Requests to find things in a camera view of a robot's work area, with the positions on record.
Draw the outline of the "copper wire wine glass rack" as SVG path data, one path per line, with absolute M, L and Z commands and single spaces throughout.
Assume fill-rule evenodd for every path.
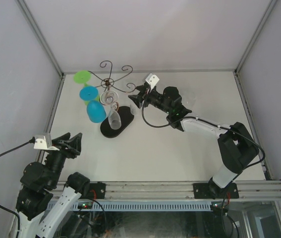
M 103 93 L 99 97 L 99 102 L 103 106 L 109 106 L 110 111 L 107 118 L 101 123 L 101 134 L 106 138 L 115 138 L 133 121 L 134 115 L 131 112 L 130 106 L 121 106 L 118 102 L 119 92 L 129 94 L 135 91 L 136 85 L 132 82 L 126 84 L 127 89 L 119 89 L 115 86 L 117 82 L 126 78 L 133 72 L 133 67 L 130 65 L 124 65 L 121 70 L 125 72 L 125 75 L 118 78 L 112 78 L 113 63 L 110 60 L 104 60 L 100 62 L 100 67 L 105 68 L 110 65 L 109 76 L 106 78 L 100 78 L 97 74 L 91 73 L 97 79 L 101 81 L 99 87 L 104 88 Z

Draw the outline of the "clear champagne flute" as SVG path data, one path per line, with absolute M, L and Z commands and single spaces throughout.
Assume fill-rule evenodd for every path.
M 100 95 L 100 102 L 105 106 L 110 106 L 108 121 L 111 129 L 118 130 L 121 128 L 121 118 L 118 113 L 119 103 L 118 94 L 113 90 L 106 90 Z

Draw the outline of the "blue plastic wine glass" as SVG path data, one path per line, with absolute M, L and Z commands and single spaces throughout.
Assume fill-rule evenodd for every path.
M 86 86 L 81 89 L 79 96 L 83 101 L 87 101 L 86 112 L 91 122 L 101 123 L 106 118 L 104 106 L 96 100 L 98 89 L 93 86 Z

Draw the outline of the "green plastic wine glass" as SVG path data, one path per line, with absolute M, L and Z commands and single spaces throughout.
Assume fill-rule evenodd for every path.
M 91 73 L 87 70 L 82 70 L 75 73 L 73 80 L 76 84 L 82 86 L 79 92 L 79 98 L 87 106 L 91 101 L 96 101 L 99 98 L 98 89 L 88 84 L 91 79 Z

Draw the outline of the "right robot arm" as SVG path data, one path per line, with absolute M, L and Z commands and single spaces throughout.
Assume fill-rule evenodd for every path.
M 222 166 L 208 181 L 208 193 L 220 198 L 232 182 L 248 167 L 255 165 L 253 159 L 262 148 L 253 140 L 244 124 L 236 122 L 223 126 L 193 115 L 182 104 L 182 97 L 176 87 L 166 87 L 162 93 L 148 83 L 137 86 L 138 94 L 129 99 L 141 110 L 151 105 L 167 114 L 168 126 L 182 132 L 202 133 L 217 139 Z

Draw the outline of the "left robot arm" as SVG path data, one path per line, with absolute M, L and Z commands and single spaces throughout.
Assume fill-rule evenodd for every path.
M 24 169 L 16 203 L 19 216 L 16 237 L 51 238 L 71 206 L 90 193 L 90 180 L 79 172 L 68 176 L 63 192 L 48 214 L 52 190 L 57 188 L 66 159 L 81 154 L 82 134 L 66 133 L 52 139 L 50 134 L 36 135 L 31 139 L 34 149 L 47 153 L 44 163 L 32 162 Z

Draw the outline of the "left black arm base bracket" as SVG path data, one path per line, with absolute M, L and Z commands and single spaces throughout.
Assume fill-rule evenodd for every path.
M 103 182 L 90 183 L 88 196 L 93 199 L 104 199 L 106 194 L 106 184 Z

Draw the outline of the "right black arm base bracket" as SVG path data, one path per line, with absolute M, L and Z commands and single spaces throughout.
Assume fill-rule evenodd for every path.
M 224 198 L 225 194 L 230 194 L 232 199 L 239 198 L 237 184 L 235 183 L 231 183 L 225 188 L 219 188 L 217 185 L 208 183 L 194 183 L 193 192 L 195 199 L 220 199 Z

